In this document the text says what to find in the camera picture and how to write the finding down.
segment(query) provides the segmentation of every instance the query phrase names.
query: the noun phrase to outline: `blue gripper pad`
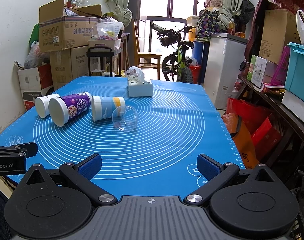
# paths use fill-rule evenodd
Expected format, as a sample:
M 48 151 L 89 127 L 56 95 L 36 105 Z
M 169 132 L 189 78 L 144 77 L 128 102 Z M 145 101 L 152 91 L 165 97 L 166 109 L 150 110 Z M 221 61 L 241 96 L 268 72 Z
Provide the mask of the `blue gripper pad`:
M 95 156 L 91 155 L 89 158 L 80 162 L 80 166 L 77 170 L 78 173 L 80 173 L 83 177 L 86 177 L 88 180 L 93 179 L 102 168 L 102 158 L 100 154 L 94 155 Z
M 224 170 L 224 166 L 205 154 L 200 154 L 197 157 L 197 169 L 208 180 L 213 179 L 221 171 Z

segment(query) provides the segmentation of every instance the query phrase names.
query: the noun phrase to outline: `white yogurt cup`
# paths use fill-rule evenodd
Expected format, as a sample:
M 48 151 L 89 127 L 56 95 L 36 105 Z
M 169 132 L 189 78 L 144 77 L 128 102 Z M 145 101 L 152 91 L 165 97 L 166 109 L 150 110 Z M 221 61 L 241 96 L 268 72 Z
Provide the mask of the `white yogurt cup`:
M 40 97 L 35 99 L 36 112 L 41 118 L 45 118 L 49 115 L 49 101 L 51 98 L 59 98 L 59 94 L 52 94 L 45 97 Z
M 49 112 L 53 122 L 62 127 L 71 119 L 87 111 L 91 106 L 91 99 L 92 96 L 88 92 L 51 98 Z
M 93 121 L 107 119 L 112 117 L 113 111 L 119 107 L 125 106 L 124 98 L 119 97 L 92 97 L 92 118 Z

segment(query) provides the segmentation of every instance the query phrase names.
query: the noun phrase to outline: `white concentric circles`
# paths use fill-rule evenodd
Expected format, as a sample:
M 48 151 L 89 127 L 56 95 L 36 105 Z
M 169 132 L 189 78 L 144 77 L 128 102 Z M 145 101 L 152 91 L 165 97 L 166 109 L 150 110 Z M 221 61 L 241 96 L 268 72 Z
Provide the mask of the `white concentric circles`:
M 200 143 L 205 120 L 202 111 L 186 96 L 154 85 L 152 98 L 127 98 L 124 83 L 84 84 L 94 96 L 124 97 L 138 113 L 136 130 L 125 133 L 113 128 L 111 119 L 93 122 L 91 111 L 64 127 L 51 118 L 38 118 L 34 141 L 39 153 L 54 167 L 79 162 L 93 153 L 102 156 L 102 169 L 95 179 L 128 179 L 170 167 L 188 156 Z

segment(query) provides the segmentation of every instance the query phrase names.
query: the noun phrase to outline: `wooden chair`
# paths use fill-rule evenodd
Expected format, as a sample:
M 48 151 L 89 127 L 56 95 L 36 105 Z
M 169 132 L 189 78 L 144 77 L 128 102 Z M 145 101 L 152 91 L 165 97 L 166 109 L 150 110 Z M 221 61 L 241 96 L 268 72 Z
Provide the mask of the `wooden chair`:
M 137 65 L 137 67 L 147 67 L 147 66 L 140 66 L 142 64 L 151 64 L 151 65 L 157 65 L 157 79 L 159 80 L 159 75 L 161 72 L 161 54 L 156 54 L 152 52 L 145 52 L 140 51 L 140 44 L 139 44 L 139 33 L 138 33 L 138 26 L 136 25 L 136 21 L 132 20 L 132 37 L 134 40 L 134 62 Z M 144 62 L 140 63 L 140 59 L 157 59 L 157 64 L 150 63 L 150 62 Z

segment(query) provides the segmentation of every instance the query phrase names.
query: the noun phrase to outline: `table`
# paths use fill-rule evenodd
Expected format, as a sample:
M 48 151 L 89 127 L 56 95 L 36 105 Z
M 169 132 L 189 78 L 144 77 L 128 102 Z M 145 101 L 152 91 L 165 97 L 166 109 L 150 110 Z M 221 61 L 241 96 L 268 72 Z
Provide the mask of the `table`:
M 119 48 L 117 50 L 112 50 L 109 47 L 90 47 L 86 53 L 88 57 L 88 68 L 89 68 L 89 76 L 92 76 L 91 71 L 91 57 L 100 57 L 101 69 L 105 69 L 104 58 L 109 57 L 110 64 L 110 77 L 112 76 L 112 57 L 119 55 L 123 51 L 123 48 Z M 119 74 L 116 76 L 121 76 L 121 57 L 119 56 Z
M 91 111 L 57 127 L 50 116 L 38 117 L 33 107 L 0 135 L 0 145 L 35 141 L 39 151 L 27 159 L 27 167 L 42 163 L 47 169 L 100 153 L 102 169 L 92 182 L 118 199 L 121 195 L 178 195 L 183 199 L 207 182 L 196 167 L 201 153 L 244 168 L 202 86 L 152 82 L 151 98 L 129 98 L 127 79 L 118 77 L 80 77 L 56 91 L 61 96 L 87 91 L 95 96 L 124 97 L 126 105 L 138 112 L 133 132 L 113 128 L 111 119 L 93 122 Z M 8 179 L 18 183 L 22 177 Z
M 249 91 L 249 97 L 251 97 L 251 95 L 255 93 L 268 105 L 270 105 L 271 108 L 274 109 L 274 111 L 277 112 L 282 117 L 282 119 L 288 124 L 288 129 L 286 133 L 282 137 L 276 149 L 272 152 L 272 154 L 266 161 L 266 164 L 269 167 L 272 167 L 276 163 L 277 158 L 287 149 L 292 139 L 295 139 L 295 135 L 297 135 L 297 138 L 299 138 L 299 140 L 294 140 L 294 143 L 296 144 L 295 150 L 298 153 L 296 154 L 294 160 L 290 163 L 287 171 L 281 176 L 281 180 L 283 182 L 286 182 L 294 173 L 297 166 L 304 159 L 304 123 L 295 114 L 293 114 L 284 105 L 282 105 L 281 101 L 278 98 L 275 98 L 269 94 L 263 94 L 255 90 L 254 85 L 244 76 L 239 75 L 239 79 L 241 79 L 244 84 L 237 95 L 238 99 L 241 99 L 246 91 Z

